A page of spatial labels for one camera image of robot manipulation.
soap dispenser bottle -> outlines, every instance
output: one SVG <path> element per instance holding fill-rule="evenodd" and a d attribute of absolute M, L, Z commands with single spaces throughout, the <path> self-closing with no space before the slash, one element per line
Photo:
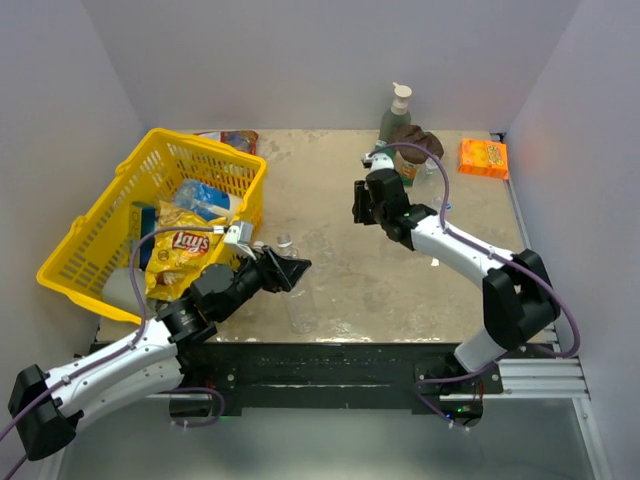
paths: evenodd
<path fill-rule="evenodd" d="M 391 104 L 391 108 L 387 110 L 382 116 L 382 122 L 380 123 L 380 135 L 378 135 L 378 141 L 376 145 L 378 147 L 384 146 L 389 142 L 391 134 L 394 130 L 402 125 L 409 125 L 411 123 L 411 114 L 409 113 L 409 97 L 411 97 L 411 89 L 406 85 L 399 85 L 393 83 L 396 98 Z"/>

wet table surface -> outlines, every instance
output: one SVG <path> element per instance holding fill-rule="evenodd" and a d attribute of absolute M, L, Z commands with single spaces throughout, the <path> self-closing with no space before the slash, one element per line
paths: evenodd
<path fill-rule="evenodd" d="M 377 225 L 353 223 L 353 182 L 363 179 L 370 130 L 259 131 L 258 155 L 269 164 L 264 225 L 258 239 L 275 246 L 289 233 L 308 272 L 320 321 L 305 335 L 291 332 L 282 295 L 259 292 L 219 325 L 219 342 L 460 342 L 482 325 L 480 291 L 427 255 L 386 238 Z M 448 220 L 496 246 L 522 250 L 512 204 L 501 180 L 458 173 L 464 137 L 487 132 L 436 131 L 451 180 Z M 413 203 L 442 195 L 438 173 L 421 174 L 407 189 Z M 114 341 L 136 325 L 103 319 L 97 340 Z"/>

gray wall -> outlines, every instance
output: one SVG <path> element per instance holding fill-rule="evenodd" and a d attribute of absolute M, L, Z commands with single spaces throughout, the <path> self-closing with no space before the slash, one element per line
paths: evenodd
<path fill-rule="evenodd" d="M 147 125 L 504 131 L 578 0 L 82 0 Z"/>
<path fill-rule="evenodd" d="M 616 478 L 637 478 L 640 4 L 585 0 L 507 138 L 531 243 L 573 307 Z"/>
<path fill-rule="evenodd" d="M 0 3 L 0 424 L 15 375 L 85 353 L 95 322 L 36 271 L 113 178 L 142 123 L 77 0 Z M 0 474 L 22 455 L 0 445 Z"/>

bottle cap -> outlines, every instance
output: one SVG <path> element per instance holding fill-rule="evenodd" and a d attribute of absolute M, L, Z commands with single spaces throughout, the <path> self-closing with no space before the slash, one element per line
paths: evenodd
<path fill-rule="evenodd" d="M 291 241 L 291 236 L 288 233 L 285 233 L 284 235 L 278 235 L 277 242 L 280 248 L 285 248 L 293 244 L 293 242 Z"/>
<path fill-rule="evenodd" d="M 399 83 L 393 82 L 393 86 L 396 87 L 393 93 L 396 94 L 396 97 L 398 97 L 399 100 L 406 100 L 413 93 L 411 88 L 406 85 L 400 85 Z"/>
<path fill-rule="evenodd" d="M 409 97 L 413 93 L 411 88 L 406 85 L 400 85 L 396 82 L 393 82 L 393 86 L 395 87 L 394 94 L 396 96 L 393 101 L 393 105 L 391 106 L 391 110 L 396 115 L 403 115 L 407 113 L 409 108 Z"/>

lay's logo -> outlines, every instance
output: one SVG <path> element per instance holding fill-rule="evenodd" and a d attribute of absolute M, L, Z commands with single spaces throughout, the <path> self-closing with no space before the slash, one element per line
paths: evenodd
<path fill-rule="evenodd" d="M 203 235 L 181 231 L 174 235 L 172 247 L 186 250 L 194 255 L 204 255 L 209 251 L 209 239 Z"/>

